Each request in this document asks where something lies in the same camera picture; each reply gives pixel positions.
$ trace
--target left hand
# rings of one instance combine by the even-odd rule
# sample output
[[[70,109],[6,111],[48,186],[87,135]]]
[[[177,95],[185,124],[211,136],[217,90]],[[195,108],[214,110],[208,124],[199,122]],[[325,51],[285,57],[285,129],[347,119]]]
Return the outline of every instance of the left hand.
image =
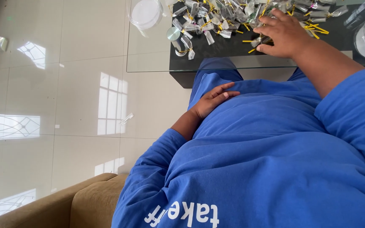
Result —
[[[238,91],[225,91],[234,86],[234,82],[229,82],[216,86],[207,92],[200,100],[189,110],[198,115],[200,119],[207,117],[218,105],[224,101],[240,94]]]

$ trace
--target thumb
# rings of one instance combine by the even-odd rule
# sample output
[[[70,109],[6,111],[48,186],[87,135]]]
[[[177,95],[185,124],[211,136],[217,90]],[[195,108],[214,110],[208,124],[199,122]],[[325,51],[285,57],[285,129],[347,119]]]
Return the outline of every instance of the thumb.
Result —
[[[224,93],[218,95],[217,97],[215,97],[214,99],[212,99],[212,101],[216,107],[216,106],[222,104],[224,101],[226,101],[228,97],[229,97],[229,93],[224,92]]]
[[[258,52],[263,52],[267,55],[271,55],[271,56],[275,56],[274,55],[274,47],[267,45],[267,44],[260,44],[257,46],[257,51]]]

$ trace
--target pile of wrapped candies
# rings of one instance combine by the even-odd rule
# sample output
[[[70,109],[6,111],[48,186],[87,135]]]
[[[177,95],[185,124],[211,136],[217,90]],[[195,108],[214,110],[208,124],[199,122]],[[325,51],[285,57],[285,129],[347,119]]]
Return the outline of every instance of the pile of wrapped candies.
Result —
[[[271,10],[276,8],[290,16],[296,17],[308,34],[319,39],[316,33],[329,34],[328,31],[318,27],[319,22],[325,22],[329,17],[339,17],[348,11],[347,6],[342,6],[330,12],[331,5],[336,0],[166,0],[171,9],[178,1],[185,6],[172,13],[173,25],[184,34],[181,41],[188,52],[188,59],[193,59],[195,52],[192,49],[193,35],[205,34],[208,44],[215,43],[214,35],[229,39],[232,33],[243,33],[239,27],[243,25],[247,31],[264,26],[260,22],[261,16],[274,17]],[[175,17],[183,16],[186,20],[181,24]],[[253,52],[259,44],[272,42],[270,37],[260,35],[251,42]]]

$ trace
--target blue sweatshirt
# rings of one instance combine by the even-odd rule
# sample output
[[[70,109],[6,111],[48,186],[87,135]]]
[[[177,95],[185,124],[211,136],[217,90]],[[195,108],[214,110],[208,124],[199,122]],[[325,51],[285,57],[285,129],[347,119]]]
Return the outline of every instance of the blue sweatshirt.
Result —
[[[227,83],[203,78],[193,104]],[[323,100],[309,80],[246,80],[191,141],[137,160],[112,227],[365,227],[365,70]]]

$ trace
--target person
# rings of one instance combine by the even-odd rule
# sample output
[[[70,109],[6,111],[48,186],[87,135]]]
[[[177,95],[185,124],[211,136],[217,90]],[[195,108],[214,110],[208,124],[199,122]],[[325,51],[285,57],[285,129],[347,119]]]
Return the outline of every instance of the person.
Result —
[[[189,108],[137,160],[112,227],[365,227],[365,67],[273,10],[254,29],[285,82],[199,71]]]

